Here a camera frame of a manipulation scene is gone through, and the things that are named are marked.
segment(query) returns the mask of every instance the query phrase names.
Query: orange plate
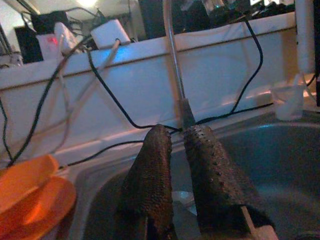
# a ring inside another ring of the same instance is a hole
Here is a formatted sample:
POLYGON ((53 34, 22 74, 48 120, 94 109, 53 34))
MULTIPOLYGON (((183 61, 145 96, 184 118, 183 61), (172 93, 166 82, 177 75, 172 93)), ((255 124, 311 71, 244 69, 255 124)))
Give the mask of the orange plate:
MULTIPOLYGON (((71 210, 76 200, 76 189, 68 180, 54 176, 31 195, 33 200, 24 204, 30 204, 25 208, 31 210, 27 211, 23 223, 1 240, 37 240, 43 237, 71 210)), ((16 216, 21 214, 21 211, 15 213, 16 216)))
POLYGON ((18 163, 0 175, 0 215, 44 185, 58 170, 58 162, 44 155, 18 163))

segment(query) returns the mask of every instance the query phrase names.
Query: white wall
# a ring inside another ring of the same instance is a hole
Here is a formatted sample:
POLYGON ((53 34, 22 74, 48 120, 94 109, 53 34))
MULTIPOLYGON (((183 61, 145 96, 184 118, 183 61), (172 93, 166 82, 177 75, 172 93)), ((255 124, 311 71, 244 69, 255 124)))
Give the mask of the white wall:
POLYGON ((23 26, 24 22, 20 13, 13 10, 3 0, 0 0, 0 24, 12 48, 20 51, 14 27, 23 26))
MULTIPOLYGON (((246 91, 239 109, 266 103, 266 100, 258 102, 259 100, 250 97, 267 91, 273 83, 292 79, 297 72, 295 29, 260 35, 258 39, 264 52, 264 64, 246 91)), ((197 120, 228 112, 259 64, 259 53, 252 38, 186 50, 181 52, 179 57, 185 93, 197 120)), ((136 123, 178 125, 177 96, 168 55, 115 65, 109 67, 103 76, 136 123)), ((91 72, 84 72, 66 78, 71 100, 74 100, 81 87, 92 77, 91 72)), ((24 139, 29 132, 45 84, 46 82, 41 82, 18 86, 1 93, 9 116, 7 139, 14 152, 17 151, 17 146, 14 147, 13 143, 24 139)), ((43 106, 37 129, 55 123, 64 116, 62 92, 56 81, 43 106)), ((71 124, 70 136, 63 147, 105 138, 110 141, 104 141, 103 145, 108 146, 113 141, 126 139, 128 131, 132 130, 114 102, 99 85, 76 114, 71 124)), ((41 141, 34 139, 23 157, 50 152, 60 143, 62 135, 63 128, 60 128, 40 139, 41 141)))

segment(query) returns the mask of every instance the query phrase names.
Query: power adapter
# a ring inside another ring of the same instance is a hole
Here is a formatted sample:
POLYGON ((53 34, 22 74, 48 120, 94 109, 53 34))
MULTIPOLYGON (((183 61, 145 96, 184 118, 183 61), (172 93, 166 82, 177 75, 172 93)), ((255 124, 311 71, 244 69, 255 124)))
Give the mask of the power adapter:
POLYGON ((131 42, 118 19, 110 20, 98 26, 91 31, 91 35, 99 49, 112 48, 116 39, 120 40, 121 45, 126 45, 131 42))

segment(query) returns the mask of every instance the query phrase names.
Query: white tube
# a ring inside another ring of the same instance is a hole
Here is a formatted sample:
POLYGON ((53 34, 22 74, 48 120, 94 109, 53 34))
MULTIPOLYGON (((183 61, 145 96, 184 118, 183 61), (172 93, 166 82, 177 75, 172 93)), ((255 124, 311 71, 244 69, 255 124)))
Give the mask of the white tube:
POLYGON ((313 1, 296 0, 295 17, 297 28, 296 40, 299 72, 305 74, 312 74, 316 71, 313 1))

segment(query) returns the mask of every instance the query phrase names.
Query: white power brick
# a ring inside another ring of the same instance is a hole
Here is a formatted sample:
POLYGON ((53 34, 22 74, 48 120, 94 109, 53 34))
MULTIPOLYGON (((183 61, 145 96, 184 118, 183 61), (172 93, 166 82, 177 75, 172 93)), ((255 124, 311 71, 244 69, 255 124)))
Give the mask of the white power brick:
POLYGON ((110 20, 107 23, 98 26, 91 31, 91 35, 99 49, 112 48, 116 39, 120 40, 121 45, 130 43, 130 38, 118 19, 110 20))
POLYGON ((78 44, 76 37, 62 22, 54 25, 54 35, 63 54, 68 54, 78 44))

